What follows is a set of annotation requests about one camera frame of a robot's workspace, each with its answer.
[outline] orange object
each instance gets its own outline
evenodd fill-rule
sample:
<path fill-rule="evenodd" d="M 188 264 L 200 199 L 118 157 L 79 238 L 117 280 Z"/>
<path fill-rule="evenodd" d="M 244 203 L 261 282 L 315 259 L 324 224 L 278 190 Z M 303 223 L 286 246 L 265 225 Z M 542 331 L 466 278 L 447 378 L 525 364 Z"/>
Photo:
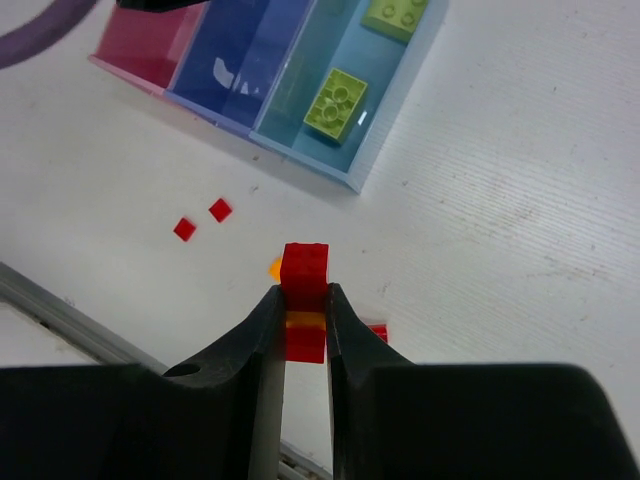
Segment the orange object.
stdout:
<path fill-rule="evenodd" d="M 269 267 L 269 275 L 273 277 L 273 279 L 280 283 L 280 266 L 282 265 L 282 257 L 278 257 L 274 260 L 274 262 Z"/>
<path fill-rule="evenodd" d="M 287 328 L 289 327 L 316 327 L 327 330 L 327 322 L 324 313 L 318 312 L 287 312 Z"/>

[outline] red lego piece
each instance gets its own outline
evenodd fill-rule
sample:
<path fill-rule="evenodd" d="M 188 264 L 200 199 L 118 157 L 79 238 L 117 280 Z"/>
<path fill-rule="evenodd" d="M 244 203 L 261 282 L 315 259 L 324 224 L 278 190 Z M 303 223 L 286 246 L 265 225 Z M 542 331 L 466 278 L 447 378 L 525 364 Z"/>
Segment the red lego piece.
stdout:
<path fill-rule="evenodd" d="M 389 335 L 387 333 L 386 325 L 370 325 L 369 328 L 373 331 L 373 333 L 384 340 L 384 343 L 389 343 Z"/>
<path fill-rule="evenodd" d="M 188 242 L 195 231 L 196 226 L 186 217 L 182 217 L 178 225 L 176 225 L 176 228 L 173 229 L 173 232 L 178 235 L 183 242 Z"/>
<path fill-rule="evenodd" d="M 280 284 L 287 310 L 324 312 L 328 263 L 329 245 L 288 243 L 284 247 Z"/>
<path fill-rule="evenodd" d="M 229 215 L 231 215 L 233 209 L 224 198 L 219 198 L 216 203 L 211 205 L 209 212 L 211 212 L 211 215 L 213 215 L 213 218 L 215 218 L 218 223 L 222 223 Z"/>
<path fill-rule="evenodd" d="M 324 363 L 326 332 L 316 327 L 287 327 L 288 362 Z"/>

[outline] white table surface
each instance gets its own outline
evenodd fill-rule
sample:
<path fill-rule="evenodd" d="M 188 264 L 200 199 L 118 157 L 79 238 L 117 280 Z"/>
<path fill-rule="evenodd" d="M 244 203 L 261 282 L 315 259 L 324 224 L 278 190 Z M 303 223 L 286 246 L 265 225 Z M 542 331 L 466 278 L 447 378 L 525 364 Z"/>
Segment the white table surface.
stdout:
<path fill-rule="evenodd" d="M 361 196 L 90 65 L 110 5 L 0 72 L 1 261 L 172 364 L 327 242 L 403 355 L 583 365 L 640 451 L 640 2 L 450 0 Z M 330 466 L 329 428 L 325 368 L 288 365 L 283 438 Z"/>

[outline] purple cable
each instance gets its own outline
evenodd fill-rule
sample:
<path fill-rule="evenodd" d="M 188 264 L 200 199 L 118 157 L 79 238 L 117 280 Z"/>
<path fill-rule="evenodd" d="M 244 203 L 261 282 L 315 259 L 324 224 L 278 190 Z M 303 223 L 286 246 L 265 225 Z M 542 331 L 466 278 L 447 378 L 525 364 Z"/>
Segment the purple cable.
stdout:
<path fill-rule="evenodd" d="M 33 20 L 1 36 L 0 70 L 24 62 L 59 41 L 87 16 L 97 2 L 54 0 Z"/>

